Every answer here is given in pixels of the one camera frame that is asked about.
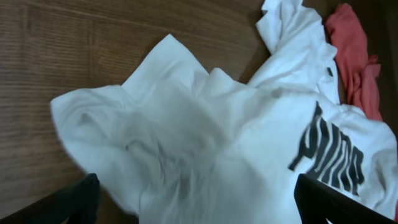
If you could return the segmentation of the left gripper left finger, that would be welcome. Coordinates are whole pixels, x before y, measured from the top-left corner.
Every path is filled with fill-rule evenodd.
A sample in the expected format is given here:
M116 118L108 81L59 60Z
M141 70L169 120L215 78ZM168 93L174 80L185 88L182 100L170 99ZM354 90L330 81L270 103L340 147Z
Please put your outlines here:
M1 219L1 224L94 224L100 202L100 182L88 174L74 185Z

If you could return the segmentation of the white printed t-shirt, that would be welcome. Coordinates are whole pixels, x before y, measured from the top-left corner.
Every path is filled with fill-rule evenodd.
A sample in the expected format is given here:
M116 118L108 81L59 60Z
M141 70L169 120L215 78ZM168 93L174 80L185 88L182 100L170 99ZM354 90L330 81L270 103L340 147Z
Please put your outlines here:
M65 150L142 223L299 223L300 174L393 218L396 137L340 103L320 15L301 1L262 10L271 56L247 84L168 35L122 85L52 100Z

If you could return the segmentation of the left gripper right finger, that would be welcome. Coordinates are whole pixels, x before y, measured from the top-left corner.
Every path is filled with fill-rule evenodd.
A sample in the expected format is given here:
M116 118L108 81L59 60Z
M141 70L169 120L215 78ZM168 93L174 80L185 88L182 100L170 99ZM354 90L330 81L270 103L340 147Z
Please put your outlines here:
M294 199L303 224L395 224L305 174L298 176Z

